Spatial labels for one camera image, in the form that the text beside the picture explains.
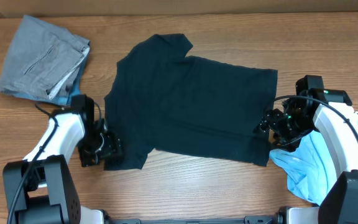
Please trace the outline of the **black t-shirt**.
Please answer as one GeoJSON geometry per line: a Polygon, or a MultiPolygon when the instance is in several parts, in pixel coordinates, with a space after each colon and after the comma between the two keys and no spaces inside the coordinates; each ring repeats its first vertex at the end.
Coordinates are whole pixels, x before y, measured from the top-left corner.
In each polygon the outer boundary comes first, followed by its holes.
{"type": "Polygon", "coordinates": [[[275,98],[277,71],[191,56],[191,48],[183,34],[155,34],[118,61],[104,100],[123,156],[107,170],[141,169],[154,149],[267,165],[269,136],[255,128],[275,98]]]}

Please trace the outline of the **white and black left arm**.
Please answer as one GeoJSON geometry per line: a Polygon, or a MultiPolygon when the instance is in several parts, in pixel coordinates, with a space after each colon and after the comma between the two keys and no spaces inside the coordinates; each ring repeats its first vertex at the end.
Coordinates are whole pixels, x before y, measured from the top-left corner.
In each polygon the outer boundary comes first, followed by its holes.
{"type": "Polygon", "coordinates": [[[8,223],[112,223],[103,209],[80,203],[68,164],[75,151],[82,167],[101,161],[121,161],[121,141],[95,120],[99,106],[86,95],[76,95],[68,108],[49,113],[48,128],[36,147],[21,161],[10,162],[2,177],[8,223]]]}

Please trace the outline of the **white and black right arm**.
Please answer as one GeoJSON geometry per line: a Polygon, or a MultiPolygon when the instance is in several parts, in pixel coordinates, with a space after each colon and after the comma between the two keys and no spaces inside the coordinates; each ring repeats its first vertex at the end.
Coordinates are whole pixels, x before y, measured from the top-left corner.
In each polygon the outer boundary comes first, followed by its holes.
{"type": "Polygon", "coordinates": [[[271,129],[272,146],[291,152],[307,134],[320,132],[336,181],[321,205],[288,208],[276,223],[358,223],[358,115],[347,93],[312,88],[281,100],[284,110],[265,110],[256,131],[271,129]]]}

